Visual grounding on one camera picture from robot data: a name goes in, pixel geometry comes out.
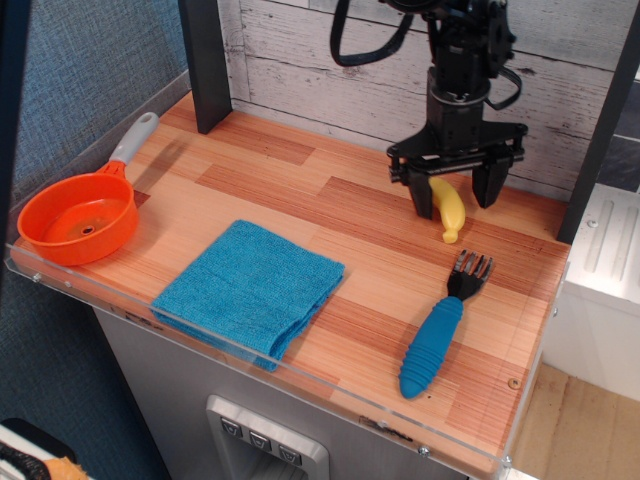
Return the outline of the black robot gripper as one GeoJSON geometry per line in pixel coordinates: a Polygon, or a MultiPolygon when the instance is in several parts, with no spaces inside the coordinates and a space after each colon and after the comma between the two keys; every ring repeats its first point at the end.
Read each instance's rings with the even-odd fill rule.
{"type": "Polygon", "coordinates": [[[409,183],[419,217],[433,218],[428,175],[473,170],[476,201],[480,207],[489,208],[497,201],[510,168],[523,159],[523,139],[528,127],[522,123],[486,121],[483,111],[483,98],[451,102],[430,94],[422,130],[387,150],[390,178],[393,182],[409,183]]]}

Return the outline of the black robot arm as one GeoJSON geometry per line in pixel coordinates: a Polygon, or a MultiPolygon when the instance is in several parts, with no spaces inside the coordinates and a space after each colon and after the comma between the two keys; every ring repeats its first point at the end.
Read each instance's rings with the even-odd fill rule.
{"type": "Polygon", "coordinates": [[[493,205],[510,168],[524,157],[522,123],[490,122],[520,96],[522,80],[506,64],[514,56],[504,1],[394,2],[427,23],[432,66],[427,77],[426,124],[392,145],[390,177],[407,186],[419,216],[433,215],[438,175],[471,171],[482,208],[493,205]]]}

